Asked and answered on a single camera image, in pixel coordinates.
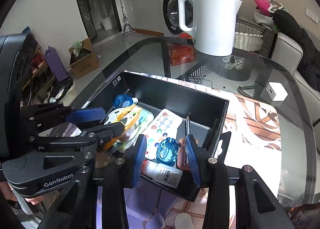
black box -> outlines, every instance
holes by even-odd
[[[185,118],[189,116],[190,130],[198,139],[198,145],[214,156],[227,114],[228,100],[149,76],[119,71],[113,73],[97,89],[87,106],[103,107],[108,111],[112,108],[115,97],[124,93],[138,98],[138,105],[152,112],[154,117],[164,108],[182,117],[177,140],[185,136]],[[195,201],[200,190],[193,182],[190,171],[183,171],[177,188],[157,183],[145,175],[142,177],[188,201]]]

white remote with colored buttons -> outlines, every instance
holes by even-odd
[[[167,137],[176,139],[178,127],[181,123],[182,118],[180,116],[168,109],[163,109],[143,131],[147,138],[145,157],[149,160],[154,160],[159,143]]]

mop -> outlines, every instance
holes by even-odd
[[[135,33],[136,31],[131,28],[131,26],[130,26],[130,24],[129,24],[129,21],[128,21],[128,18],[127,18],[127,16],[125,15],[122,0],[120,0],[120,2],[121,2],[123,19],[124,19],[124,20],[123,20],[123,21],[124,21],[124,26],[123,26],[122,35],[127,34],[127,33]]]

white power adapter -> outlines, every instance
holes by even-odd
[[[269,82],[266,89],[273,101],[284,101],[288,95],[283,85],[278,82]]]

patterned tablecloth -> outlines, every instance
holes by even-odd
[[[281,173],[281,137],[276,110],[265,103],[230,92],[162,76],[135,73],[190,87],[229,100],[222,132],[231,132],[225,164],[253,166],[277,197]],[[236,200],[230,186],[229,228],[235,228]],[[201,229],[208,189],[201,189],[194,203],[178,198],[142,180],[134,189],[125,189],[130,229]],[[97,228],[101,228],[102,188],[98,189]]]

